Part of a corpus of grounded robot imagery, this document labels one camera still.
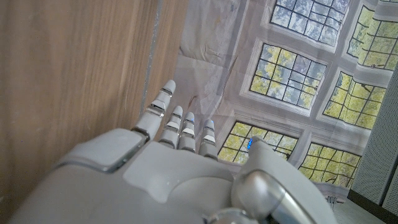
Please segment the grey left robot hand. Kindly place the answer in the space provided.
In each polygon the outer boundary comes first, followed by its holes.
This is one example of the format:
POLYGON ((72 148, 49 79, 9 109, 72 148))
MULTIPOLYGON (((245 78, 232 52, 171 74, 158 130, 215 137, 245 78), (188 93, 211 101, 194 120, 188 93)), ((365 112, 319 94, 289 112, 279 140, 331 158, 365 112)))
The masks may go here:
POLYGON ((132 129, 76 145, 11 223, 335 223, 326 198, 260 136, 233 175, 217 157, 212 120, 195 144, 194 115, 169 80, 132 129))

